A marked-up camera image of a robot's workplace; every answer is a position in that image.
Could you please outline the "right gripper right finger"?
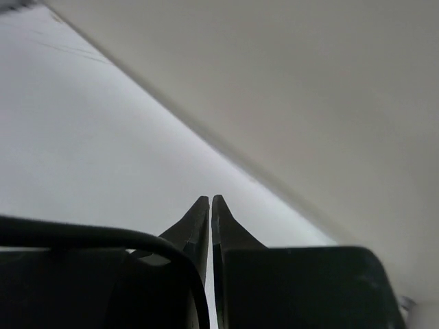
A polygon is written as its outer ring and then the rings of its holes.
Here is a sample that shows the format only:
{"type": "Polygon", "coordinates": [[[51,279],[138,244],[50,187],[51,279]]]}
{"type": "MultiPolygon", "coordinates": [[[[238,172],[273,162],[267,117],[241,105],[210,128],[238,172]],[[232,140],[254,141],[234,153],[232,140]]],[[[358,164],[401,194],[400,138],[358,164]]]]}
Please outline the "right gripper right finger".
{"type": "Polygon", "coordinates": [[[380,260],[364,247],[266,247],[212,202],[220,328],[404,328],[380,260]]]}

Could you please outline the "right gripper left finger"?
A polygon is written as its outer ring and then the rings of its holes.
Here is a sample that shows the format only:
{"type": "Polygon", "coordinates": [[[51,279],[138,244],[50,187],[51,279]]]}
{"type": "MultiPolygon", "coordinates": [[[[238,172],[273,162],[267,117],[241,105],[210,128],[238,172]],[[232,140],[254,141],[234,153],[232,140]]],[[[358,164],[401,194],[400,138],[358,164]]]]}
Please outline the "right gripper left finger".
{"type": "Polygon", "coordinates": [[[208,328],[209,200],[158,236],[1,217],[2,328],[208,328]]]}

